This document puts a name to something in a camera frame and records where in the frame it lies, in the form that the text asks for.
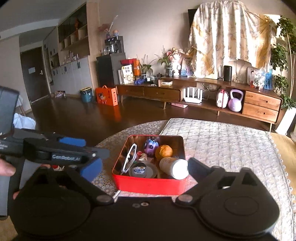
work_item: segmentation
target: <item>orange fruit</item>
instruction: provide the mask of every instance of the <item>orange fruit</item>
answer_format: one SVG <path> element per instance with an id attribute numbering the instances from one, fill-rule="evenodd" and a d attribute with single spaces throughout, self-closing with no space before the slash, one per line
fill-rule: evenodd
<path id="1" fill-rule="evenodd" d="M 173 149 L 168 145 L 161 145 L 155 151 L 155 157 L 157 161 L 160 161 L 164 157 L 172 157 Z"/>

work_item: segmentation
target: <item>black speaker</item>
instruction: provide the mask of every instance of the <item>black speaker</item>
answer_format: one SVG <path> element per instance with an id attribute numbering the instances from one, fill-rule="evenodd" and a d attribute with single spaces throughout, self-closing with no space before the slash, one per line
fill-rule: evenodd
<path id="1" fill-rule="evenodd" d="M 231 80 L 232 80 L 232 66 L 225 65 L 223 67 L 223 80 L 231 82 Z"/>

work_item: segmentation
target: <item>white bag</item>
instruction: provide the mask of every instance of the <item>white bag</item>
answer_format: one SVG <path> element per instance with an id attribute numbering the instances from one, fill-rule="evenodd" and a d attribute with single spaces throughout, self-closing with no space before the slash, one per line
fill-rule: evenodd
<path id="1" fill-rule="evenodd" d="M 22 116 L 18 113 L 15 113 L 13 117 L 13 125 L 17 129 L 32 129 L 35 130 L 36 128 L 36 121 L 34 121 L 32 118 L 27 116 Z"/>

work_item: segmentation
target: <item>blue bucket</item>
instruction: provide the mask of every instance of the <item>blue bucket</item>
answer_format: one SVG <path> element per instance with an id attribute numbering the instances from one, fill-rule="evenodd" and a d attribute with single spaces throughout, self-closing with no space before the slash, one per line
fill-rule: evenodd
<path id="1" fill-rule="evenodd" d="M 87 87 L 84 89 L 80 90 L 80 96 L 81 96 L 81 100 L 84 103 L 88 103 L 91 102 L 92 99 L 92 88 L 91 87 Z"/>

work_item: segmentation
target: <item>white plant pot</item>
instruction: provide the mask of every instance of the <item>white plant pot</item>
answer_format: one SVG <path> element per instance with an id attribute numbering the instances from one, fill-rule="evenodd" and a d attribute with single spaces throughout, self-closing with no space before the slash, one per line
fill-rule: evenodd
<path id="1" fill-rule="evenodd" d="M 283 119 L 281 120 L 281 123 L 279 124 L 278 128 L 275 130 L 276 133 L 286 136 L 287 131 L 295 117 L 295 114 L 296 114 L 296 108 L 287 110 Z"/>
<path id="2" fill-rule="evenodd" d="M 296 125 L 294 127 L 294 131 L 290 133 L 291 138 L 294 142 L 296 142 Z"/>

